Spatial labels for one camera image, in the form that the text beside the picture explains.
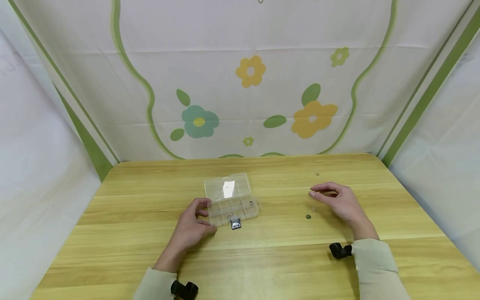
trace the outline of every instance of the hand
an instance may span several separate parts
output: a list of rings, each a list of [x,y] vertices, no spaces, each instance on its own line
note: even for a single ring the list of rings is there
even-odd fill
[[[368,238],[379,240],[375,227],[363,211],[351,188],[335,182],[325,182],[314,185],[310,189],[312,190],[309,193],[310,197],[328,205],[337,216],[346,221],[353,230],[355,240]]]
[[[175,273],[185,252],[204,236],[216,232],[216,226],[197,219],[198,215],[208,216],[208,211],[203,208],[211,202],[212,200],[207,198],[195,198],[190,203],[180,215],[172,237],[154,265],[154,269]]]

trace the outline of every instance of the clear plastic box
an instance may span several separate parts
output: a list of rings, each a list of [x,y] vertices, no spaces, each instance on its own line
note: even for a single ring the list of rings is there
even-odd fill
[[[210,224],[221,226],[230,220],[256,217],[258,204],[252,196],[246,173],[204,181],[205,196],[212,200],[208,205]]]

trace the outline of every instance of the sleeve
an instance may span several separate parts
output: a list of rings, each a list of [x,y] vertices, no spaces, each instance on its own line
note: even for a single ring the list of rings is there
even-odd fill
[[[360,300],[409,300],[387,243],[374,239],[353,242]]]
[[[133,300],[173,300],[174,295],[170,293],[170,287],[175,280],[177,280],[175,273],[148,268],[133,295]]]

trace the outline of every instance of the wooden table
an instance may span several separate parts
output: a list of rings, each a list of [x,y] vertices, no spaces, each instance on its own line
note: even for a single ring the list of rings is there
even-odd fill
[[[180,213],[204,196],[203,181],[241,172],[261,215],[241,229],[219,227],[187,253],[179,280],[200,287],[198,300],[358,298],[353,258],[336,260],[328,249],[352,242],[350,230],[308,196],[310,186],[330,180],[353,189],[413,299],[480,297],[480,275],[409,193],[377,157],[355,154],[116,165],[32,298],[131,299]]]

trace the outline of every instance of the green leaf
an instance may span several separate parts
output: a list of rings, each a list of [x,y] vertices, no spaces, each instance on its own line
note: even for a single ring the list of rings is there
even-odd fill
[[[181,139],[184,134],[185,134],[185,130],[183,130],[183,128],[177,128],[174,131],[172,131],[172,133],[170,134],[170,139],[176,142],[179,139]]]
[[[265,120],[264,127],[275,128],[285,124],[285,122],[287,122],[287,118],[285,118],[284,116],[274,115]]]
[[[190,105],[190,97],[184,91],[178,89],[177,90],[177,98],[180,100],[180,102],[183,105],[185,105],[185,106]]]
[[[305,89],[303,95],[301,96],[301,103],[303,106],[307,105],[307,103],[315,101],[318,96],[320,95],[320,85],[319,84],[312,84]]]

